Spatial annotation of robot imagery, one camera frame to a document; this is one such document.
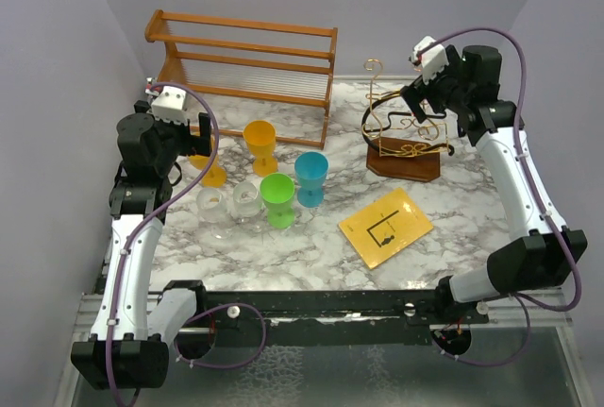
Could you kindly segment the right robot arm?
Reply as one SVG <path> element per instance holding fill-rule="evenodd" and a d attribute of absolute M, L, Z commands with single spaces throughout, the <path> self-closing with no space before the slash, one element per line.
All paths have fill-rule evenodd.
<path fill-rule="evenodd" d="M 491 46 L 458 51 L 430 37 L 418 43 L 411 61 L 421 68 L 401 96 L 421 122 L 421 104 L 457 116 L 462 135 L 486 164 L 504 207 L 510 242 L 479 269 L 439 281 L 435 315 L 445 323 L 464 316 L 481 300 L 562 285 L 587 247 L 580 229 L 571 230 L 553 206 L 528 148 L 516 106 L 499 98 L 502 58 Z"/>

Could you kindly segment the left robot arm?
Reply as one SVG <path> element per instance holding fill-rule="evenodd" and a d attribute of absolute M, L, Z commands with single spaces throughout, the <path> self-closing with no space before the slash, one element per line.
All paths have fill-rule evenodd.
<path fill-rule="evenodd" d="M 207 318 L 199 281 L 171 283 L 155 308 L 148 307 L 152 262 L 173 196 L 168 176 L 180 156 L 216 156 L 214 118 L 201 112 L 198 121 L 199 134 L 188 122 L 140 112 L 117 125 L 122 161 L 109 195 L 109 271 L 89 337 L 71 350 L 72 364 L 94 389 L 161 387 L 179 329 Z"/>

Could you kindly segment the orange plastic wine glass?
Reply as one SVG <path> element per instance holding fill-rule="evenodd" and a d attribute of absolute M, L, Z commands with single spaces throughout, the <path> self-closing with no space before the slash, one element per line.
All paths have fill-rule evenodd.
<path fill-rule="evenodd" d="M 276 130 L 264 120 L 250 122 L 243 130 L 243 138 L 250 153 L 254 156 L 252 168 L 255 174 L 266 177 L 277 171 Z"/>
<path fill-rule="evenodd" d="M 192 167 L 202 171 L 207 166 L 209 158 L 200 155 L 192 155 L 188 157 L 188 160 Z M 201 179 L 200 183 L 203 187 L 220 188 L 226 183 L 227 172 L 218 164 L 218 161 L 219 157 L 216 156 L 207 174 Z"/>

